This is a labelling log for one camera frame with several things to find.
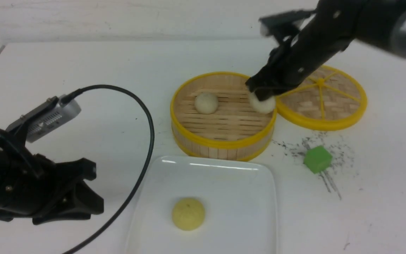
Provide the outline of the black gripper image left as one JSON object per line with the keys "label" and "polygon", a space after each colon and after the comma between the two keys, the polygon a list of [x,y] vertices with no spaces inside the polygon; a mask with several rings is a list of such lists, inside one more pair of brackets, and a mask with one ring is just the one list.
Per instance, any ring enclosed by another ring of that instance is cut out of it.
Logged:
{"label": "black gripper image left", "polygon": [[[43,174],[19,154],[24,142],[10,146],[0,140],[0,220],[31,218],[34,225],[62,220],[89,220],[104,212],[104,199],[83,180],[97,177],[96,163],[86,158],[55,163],[41,154],[28,153]],[[71,190],[69,184],[76,183]]]}

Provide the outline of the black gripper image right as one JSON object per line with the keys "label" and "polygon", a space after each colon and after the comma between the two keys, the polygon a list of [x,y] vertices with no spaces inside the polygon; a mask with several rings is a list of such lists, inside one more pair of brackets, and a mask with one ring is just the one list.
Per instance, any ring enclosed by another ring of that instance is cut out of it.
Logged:
{"label": "black gripper image right", "polygon": [[356,0],[320,0],[315,15],[300,30],[296,42],[285,53],[258,72],[245,85],[263,102],[295,89],[317,68],[354,39],[359,2]]}

